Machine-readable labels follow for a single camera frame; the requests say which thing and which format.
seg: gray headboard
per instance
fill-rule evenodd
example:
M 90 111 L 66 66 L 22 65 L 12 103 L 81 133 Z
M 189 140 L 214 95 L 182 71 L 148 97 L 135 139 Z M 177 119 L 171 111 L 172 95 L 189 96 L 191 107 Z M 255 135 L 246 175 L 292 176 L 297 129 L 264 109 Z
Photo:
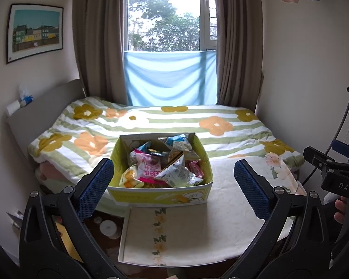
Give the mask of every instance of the gray headboard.
M 10 129 L 27 159 L 29 144 L 49 129 L 70 103 L 84 97 L 81 81 L 76 79 L 49 90 L 8 117 Z

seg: metal screw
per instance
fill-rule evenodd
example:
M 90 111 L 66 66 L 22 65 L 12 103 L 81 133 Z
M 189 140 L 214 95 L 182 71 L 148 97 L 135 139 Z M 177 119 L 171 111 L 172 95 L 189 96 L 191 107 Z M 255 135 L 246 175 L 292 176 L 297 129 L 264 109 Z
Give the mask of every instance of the metal screw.
M 39 195 L 39 192 L 36 191 L 36 190 L 35 190 L 35 191 L 32 191 L 31 194 L 30 194 L 31 197 L 36 197 L 36 196 L 38 196 L 38 195 Z
M 74 188 L 72 186 L 67 186 L 63 189 L 63 193 L 71 193 L 74 190 Z
M 313 197 L 313 198 L 317 198 L 318 197 L 317 192 L 314 192 L 314 191 L 310 191 L 309 195 L 310 195 L 310 197 Z
M 277 194 L 283 194 L 284 193 L 284 189 L 281 188 L 281 187 L 276 187 L 274 189 L 274 192 L 277 193 Z

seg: human hand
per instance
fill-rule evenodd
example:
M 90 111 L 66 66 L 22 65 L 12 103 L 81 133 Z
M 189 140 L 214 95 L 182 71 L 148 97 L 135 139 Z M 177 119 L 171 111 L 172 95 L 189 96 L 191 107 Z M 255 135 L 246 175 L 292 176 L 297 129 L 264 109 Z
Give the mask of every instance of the human hand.
M 341 196 L 340 199 L 337 199 L 335 201 L 335 208 L 337 208 L 339 212 L 336 212 L 333 217 L 338 223 L 341 223 L 341 224 L 344 223 L 344 219 L 345 219 L 346 201 L 347 199 L 344 196 Z

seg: light blue fabric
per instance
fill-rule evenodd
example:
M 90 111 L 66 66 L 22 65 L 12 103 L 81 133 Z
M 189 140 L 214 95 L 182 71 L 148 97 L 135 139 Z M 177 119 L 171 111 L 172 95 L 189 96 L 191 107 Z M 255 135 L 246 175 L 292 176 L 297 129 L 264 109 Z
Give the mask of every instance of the light blue fabric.
M 124 62 L 131 106 L 217 102 L 216 51 L 125 51 Z

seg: picture frame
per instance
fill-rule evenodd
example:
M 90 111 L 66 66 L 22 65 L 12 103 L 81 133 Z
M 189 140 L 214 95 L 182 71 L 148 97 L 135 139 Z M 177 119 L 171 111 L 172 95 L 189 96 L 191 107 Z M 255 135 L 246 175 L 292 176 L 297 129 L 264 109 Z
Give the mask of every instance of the picture frame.
M 15 3 L 7 26 L 7 64 L 63 49 L 63 7 Z

